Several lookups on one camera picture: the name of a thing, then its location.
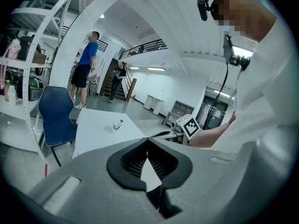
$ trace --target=woman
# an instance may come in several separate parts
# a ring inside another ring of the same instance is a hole
[[[113,77],[112,80],[111,96],[108,99],[109,102],[114,101],[116,92],[121,85],[121,81],[123,78],[126,77],[126,64],[127,64],[126,62],[121,62],[119,64],[119,67],[116,67],[114,70],[115,76]]]

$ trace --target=chair leg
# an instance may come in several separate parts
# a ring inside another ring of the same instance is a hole
[[[58,166],[61,167],[61,164],[60,164],[60,162],[59,162],[59,160],[58,160],[58,158],[57,158],[57,156],[56,156],[56,153],[55,153],[55,151],[54,151],[54,148],[53,148],[53,147],[50,147],[50,149],[51,149],[51,151],[52,151],[52,153],[53,153],[53,155],[54,155],[54,158],[55,158],[55,160],[56,160]]]

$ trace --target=gray floor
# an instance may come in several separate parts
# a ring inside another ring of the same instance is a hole
[[[75,104],[80,102],[80,94],[76,97]],[[168,127],[162,126],[162,116],[154,115],[151,111],[143,108],[143,105],[137,101],[129,102],[115,100],[113,103],[107,101],[107,97],[98,97],[90,95],[87,97],[87,108],[109,112],[121,112],[127,114],[138,128],[146,135],[152,136]],[[77,119],[80,110],[71,112],[71,119]],[[65,164],[71,160],[75,142],[65,144],[55,148],[56,154],[61,162]],[[49,163],[48,174],[58,168],[53,155],[47,147],[44,147]],[[37,153],[24,151],[21,149],[9,147],[0,143],[0,165],[1,170],[7,182],[23,193],[28,193],[45,175],[45,163]]]

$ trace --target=black cable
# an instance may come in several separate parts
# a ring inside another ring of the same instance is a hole
[[[210,116],[210,112],[212,111],[212,109],[213,109],[215,103],[217,102],[217,100],[218,100],[218,98],[219,98],[219,96],[220,96],[220,94],[221,94],[221,92],[222,92],[222,90],[223,90],[223,87],[224,87],[224,85],[225,85],[225,83],[226,83],[226,79],[227,79],[227,77],[228,77],[228,63],[226,63],[226,75],[225,75],[225,78],[224,78],[222,87],[221,87],[221,89],[220,89],[218,95],[216,96],[214,102],[212,103],[212,105],[211,105],[211,107],[210,107],[210,109],[209,109],[209,112],[207,113],[206,121],[205,121],[204,126],[202,127],[202,130],[205,130],[205,129],[206,129],[206,125],[207,125],[207,121],[208,121],[209,116]]]

